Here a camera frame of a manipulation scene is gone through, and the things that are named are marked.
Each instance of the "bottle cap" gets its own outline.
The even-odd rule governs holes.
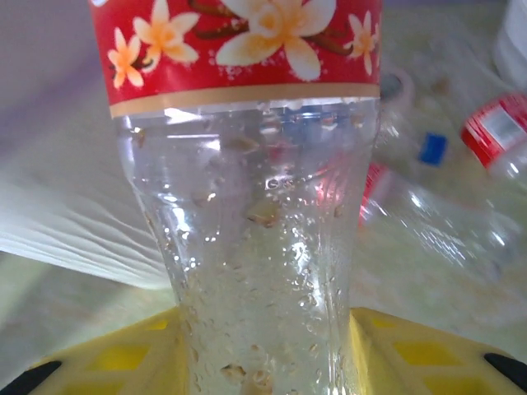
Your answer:
[[[422,144],[419,160],[428,165],[439,166],[445,156],[448,147],[448,139],[433,132],[427,132]]]

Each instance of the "debris inside bottle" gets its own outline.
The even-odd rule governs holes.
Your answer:
[[[233,364],[229,364],[223,367],[221,372],[223,376],[227,379],[227,381],[233,385],[242,383],[246,375],[244,368],[239,365]]]
[[[279,202],[265,198],[257,202],[247,211],[247,219],[263,225],[266,228],[271,228],[278,221],[279,211]]]

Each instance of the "red label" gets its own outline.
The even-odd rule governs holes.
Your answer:
[[[527,96],[513,93],[484,105],[466,122],[461,138],[487,168],[527,140]]]
[[[378,84],[380,0],[89,3],[110,105],[218,87]]]
[[[375,187],[379,183],[379,180],[386,173],[388,168],[377,163],[370,163],[368,168],[368,174],[366,176],[366,186],[364,187],[364,193],[362,194],[362,203],[361,203],[361,214],[359,216],[359,224],[363,221],[363,216],[368,207],[368,202],[370,201],[370,196],[375,191]]]

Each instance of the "white container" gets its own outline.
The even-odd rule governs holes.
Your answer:
[[[504,80],[527,88],[527,0],[509,1],[493,55]]]

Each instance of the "water droplet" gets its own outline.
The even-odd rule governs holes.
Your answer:
[[[295,362],[290,362],[286,365],[286,372],[288,372],[289,374],[293,374],[296,372],[296,363]]]
[[[225,377],[226,380],[233,385],[240,384],[246,375],[244,368],[233,364],[224,366],[220,371],[222,372],[223,377]]]
[[[267,182],[267,189],[276,189],[280,183],[277,179],[270,179]]]
[[[196,350],[195,348],[192,347],[192,360],[194,361],[194,363],[198,363],[199,361],[199,353],[198,353],[198,350]]]
[[[192,336],[192,325],[190,325],[189,320],[184,320],[184,329],[189,334],[189,336]]]
[[[339,204],[338,206],[335,207],[335,211],[333,212],[333,216],[335,218],[340,218],[341,216],[343,216],[343,205],[342,204]]]
[[[307,307],[310,304],[310,298],[309,296],[303,296],[298,300],[298,304],[300,307]]]
[[[222,185],[223,183],[225,183],[225,179],[223,177],[217,177],[215,180],[214,180],[214,184],[219,187],[220,185]]]
[[[256,108],[262,111],[263,113],[267,113],[271,109],[271,102],[269,101],[259,101],[256,104]]]
[[[318,354],[318,352],[319,352],[319,345],[316,343],[312,344],[310,347],[310,353],[316,355]]]
[[[212,373],[212,365],[209,362],[205,362],[205,373],[209,376]]]
[[[271,374],[264,370],[258,370],[253,374],[253,382],[257,389],[271,388]]]

